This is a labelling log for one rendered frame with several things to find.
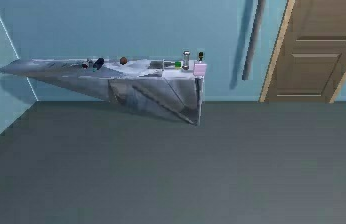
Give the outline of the pink box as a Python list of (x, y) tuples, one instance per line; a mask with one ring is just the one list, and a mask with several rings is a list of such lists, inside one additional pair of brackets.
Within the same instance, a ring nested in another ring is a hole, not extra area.
[(193, 69), (194, 76), (204, 76), (206, 74), (207, 64), (206, 63), (195, 63)]

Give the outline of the silver cylinder container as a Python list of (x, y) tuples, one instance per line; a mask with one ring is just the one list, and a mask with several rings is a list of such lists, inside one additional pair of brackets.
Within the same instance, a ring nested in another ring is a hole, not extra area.
[(183, 52), (183, 65), (182, 68), (184, 70), (189, 69), (189, 62), (190, 62), (190, 51), (186, 50)]

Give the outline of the grey metal counter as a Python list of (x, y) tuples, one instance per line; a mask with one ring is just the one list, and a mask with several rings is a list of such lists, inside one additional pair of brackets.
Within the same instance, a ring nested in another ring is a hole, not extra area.
[(174, 68), (174, 62), (183, 60), (129, 60), (104, 59), (97, 70), (84, 69), (87, 59), (17, 59), (0, 68), (0, 73), (32, 78), (90, 97), (124, 106), (141, 113), (200, 123), (204, 76), (194, 76), (196, 60), (190, 60), (189, 69)]

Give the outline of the brown room door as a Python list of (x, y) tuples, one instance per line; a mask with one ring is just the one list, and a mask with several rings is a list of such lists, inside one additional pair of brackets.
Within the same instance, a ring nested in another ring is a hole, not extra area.
[(287, 0), (261, 102), (333, 103), (346, 81), (346, 0)]

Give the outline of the grey pole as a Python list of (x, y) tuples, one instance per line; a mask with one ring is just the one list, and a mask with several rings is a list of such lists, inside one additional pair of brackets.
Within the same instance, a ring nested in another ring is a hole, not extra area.
[(242, 79), (247, 81), (249, 79), (249, 74), (252, 66), (252, 61), (255, 53), (255, 47), (257, 45), (258, 34), (262, 22), (262, 16), (265, 8), (266, 0), (257, 0), (257, 8), (255, 11), (255, 17), (252, 26), (252, 32), (249, 40), (249, 47), (246, 55), (246, 60), (244, 64)]

